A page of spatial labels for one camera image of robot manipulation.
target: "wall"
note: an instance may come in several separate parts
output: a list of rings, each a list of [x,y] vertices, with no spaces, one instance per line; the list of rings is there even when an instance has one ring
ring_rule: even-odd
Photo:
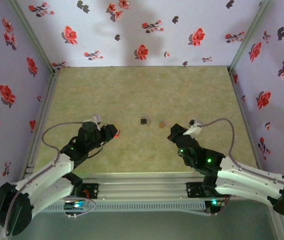
[[[48,68],[6,2],[0,0],[0,186],[17,181],[25,167],[49,77]]]
[[[261,165],[284,174],[284,0],[271,1],[234,74]]]
[[[17,0],[51,63],[228,66],[261,0]]]

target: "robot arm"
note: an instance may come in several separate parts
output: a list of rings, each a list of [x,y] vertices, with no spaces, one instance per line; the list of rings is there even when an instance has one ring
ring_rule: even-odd
[[[284,175],[232,161],[220,152],[200,147],[195,137],[201,124],[192,120],[189,129],[178,124],[168,140],[176,144],[185,165],[203,174],[202,187],[208,196],[235,195],[259,201],[284,215]]]
[[[78,135],[59,151],[57,159],[19,182],[6,182],[0,187],[0,226],[6,228],[5,234],[21,233],[41,210],[61,198],[81,192],[82,179],[71,171],[92,157],[89,152],[103,147],[118,135],[114,125],[100,127],[100,122],[97,115],[85,121]]]

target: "small black cube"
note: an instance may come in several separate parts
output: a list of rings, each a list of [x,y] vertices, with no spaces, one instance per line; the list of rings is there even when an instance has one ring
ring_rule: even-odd
[[[147,124],[147,119],[146,119],[146,118],[141,118],[141,124],[142,124],[142,125]]]

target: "wire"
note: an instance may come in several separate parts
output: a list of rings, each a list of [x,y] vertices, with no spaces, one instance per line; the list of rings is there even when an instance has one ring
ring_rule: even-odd
[[[17,197],[21,194],[21,192],[23,192],[23,190],[30,184],[32,183],[35,179],[37,179],[38,177],[40,177],[41,175],[43,175],[44,173],[46,173],[47,171],[49,171],[52,167],[55,166],[55,164],[57,163],[57,161],[59,160],[60,158],[60,150],[56,147],[56,146],[53,146],[53,145],[50,145],[48,144],[45,140],[44,140],[44,135],[50,131],[51,129],[55,128],[55,127],[58,127],[58,126],[61,126],[61,125],[68,125],[68,124],[83,124],[82,121],[73,121],[73,122],[63,122],[63,123],[59,123],[59,124],[56,124],[54,126],[51,126],[49,127],[47,130],[44,131],[44,133],[42,134],[42,142],[52,148],[52,149],[55,149],[57,151],[57,155],[56,155],[56,158],[53,162],[53,164],[51,164],[50,166],[48,166],[46,169],[44,169],[43,171],[39,172],[38,174],[36,174],[34,177],[32,177],[29,181],[27,181],[26,184],[24,184],[21,189],[14,195],[9,207],[8,207],[8,210],[7,210],[7,214],[6,214],[6,218],[5,218],[5,222],[4,222],[4,227],[3,227],[3,237],[4,238],[7,238],[9,236],[9,233],[7,231],[7,226],[8,226],[8,220],[11,216],[11,212],[12,212],[12,208],[13,208],[13,205],[14,205],[14,202],[15,200],[17,199]]]
[[[248,169],[246,169],[246,168],[243,168],[241,165],[239,165],[239,164],[235,161],[235,159],[233,158],[233,155],[232,155],[232,149],[233,149],[234,142],[235,142],[235,129],[234,129],[233,123],[232,123],[229,119],[227,119],[227,118],[219,118],[219,119],[216,119],[216,120],[214,120],[214,121],[212,121],[212,122],[210,122],[210,123],[203,124],[203,125],[198,125],[198,127],[200,127],[200,128],[207,127],[207,126],[210,126],[210,125],[212,125],[212,124],[214,124],[214,123],[217,123],[217,122],[219,122],[219,121],[227,121],[227,122],[231,125],[231,127],[232,127],[232,143],[231,143],[231,146],[230,146],[230,149],[229,149],[228,154],[229,154],[229,157],[230,157],[230,159],[232,160],[233,164],[234,164],[236,167],[238,167],[240,171],[244,171],[244,172],[247,172],[247,173],[249,173],[249,174],[258,176],[258,177],[260,177],[260,178],[267,179],[267,180],[270,180],[270,181],[273,181],[273,182],[280,183],[280,184],[283,184],[283,185],[284,185],[284,181],[281,181],[281,180],[278,180],[278,179],[276,179],[276,178],[272,178],[272,177],[269,177],[269,176],[264,176],[264,175],[262,175],[262,174],[260,174],[260,173],[257,173],[257,172],[248,170]]]
[[[93,203],[93,208],[88,210],[88,211],[85,211],[85,212],[82,212],[80,214],[77,214],[77,215],[70,215],[70,214],[66,214],[66,212],[64,212],[69,218],[76,218],[76,217],[80,217],[80,216],[83,216],[85,214],[88,214],[92,211],[94,211],[96,209],[96,203],[95,201],[93,201],[92,199],[89,199],[89,198],[85,198],[85,197],[78,197],[78,196],[67,196],[67,197],[64,197],[63,200],[69,200],[69,199],[77,199],[77,200],[85,200],[85,201],[89,201],[91,203]]]

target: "floral wallpaper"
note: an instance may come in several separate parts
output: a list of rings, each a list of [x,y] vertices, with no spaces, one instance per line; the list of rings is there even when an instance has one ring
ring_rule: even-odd
[[[17,16],[0,0],[0,186],[23,171],[48,77]]]
[[[53,67],[229,66],[261,3],[17,1]]]
[[[284,0],[264,15],[233,74],[262,167],[284,174]]]

